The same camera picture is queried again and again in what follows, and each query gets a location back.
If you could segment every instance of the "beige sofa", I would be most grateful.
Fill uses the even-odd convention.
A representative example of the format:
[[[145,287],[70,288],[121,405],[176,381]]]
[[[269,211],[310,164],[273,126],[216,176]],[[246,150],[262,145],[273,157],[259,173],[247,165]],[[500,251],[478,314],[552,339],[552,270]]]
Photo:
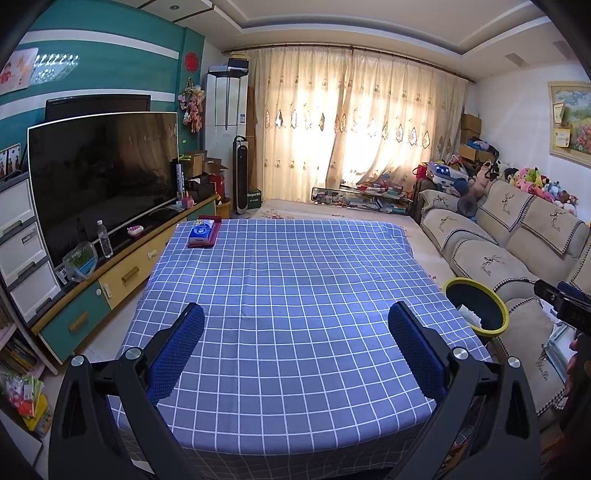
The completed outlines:
[[[495,291],[509,310],[509,328],[496,346],[500,356],[522,360],[541,414],[562,398],[562,384],[542,345],[553,323],[533,285],[566,281],[591,293],[589,227],[563,209],[497,180],[479,201],[476,222],[456,213],[457,198],[421,193],[421,228],[459,277]]]

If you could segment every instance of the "flat screen television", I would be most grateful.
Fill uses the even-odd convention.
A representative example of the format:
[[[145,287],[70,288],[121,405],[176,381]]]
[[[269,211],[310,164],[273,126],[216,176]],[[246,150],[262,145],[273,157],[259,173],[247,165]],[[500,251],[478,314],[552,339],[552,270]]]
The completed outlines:
[[[176,113],[50,122],[28,129],[28,145],[38,221],[55,267],[84,237],[97,240],[97,220],[113,232],[176,198]]]

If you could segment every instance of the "flower decoration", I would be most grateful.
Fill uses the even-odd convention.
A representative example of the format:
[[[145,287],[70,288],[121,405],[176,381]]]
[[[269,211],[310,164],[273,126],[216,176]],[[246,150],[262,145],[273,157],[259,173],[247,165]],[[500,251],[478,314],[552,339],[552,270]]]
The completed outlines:
[[[191,133],[196,133],[203,127],[203,102],[205,100],[205,91],[201,90],[199,85],[193,86],[191,78],[187,86],[178,96],[178,103],[183,112],[183,125],[191,126]]]

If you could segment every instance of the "teal cabinet door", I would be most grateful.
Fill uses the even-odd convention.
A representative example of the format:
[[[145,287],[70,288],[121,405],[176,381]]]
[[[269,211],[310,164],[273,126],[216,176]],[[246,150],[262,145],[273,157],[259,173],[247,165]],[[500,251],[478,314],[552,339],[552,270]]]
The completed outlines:
[[[111,308],[96,281],[58,313],[39,335],[65,362],[110,312]]]
[[[215,215],[216,214],[216,202],[209,202],[203,205],[199,210],[195,210],[193,213],[189,213],[187,220],[197,220],[199,215]]]

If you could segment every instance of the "sheer curtain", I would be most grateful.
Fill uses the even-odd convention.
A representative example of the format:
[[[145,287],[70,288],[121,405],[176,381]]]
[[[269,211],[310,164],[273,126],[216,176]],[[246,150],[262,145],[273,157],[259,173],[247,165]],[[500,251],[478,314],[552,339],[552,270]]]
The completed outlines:
[[[382,173],[410,190],[420,162],[452,152],[465,80],[349,48],[260,48],[249,56],[264,199],[307,202],[315,186]]]

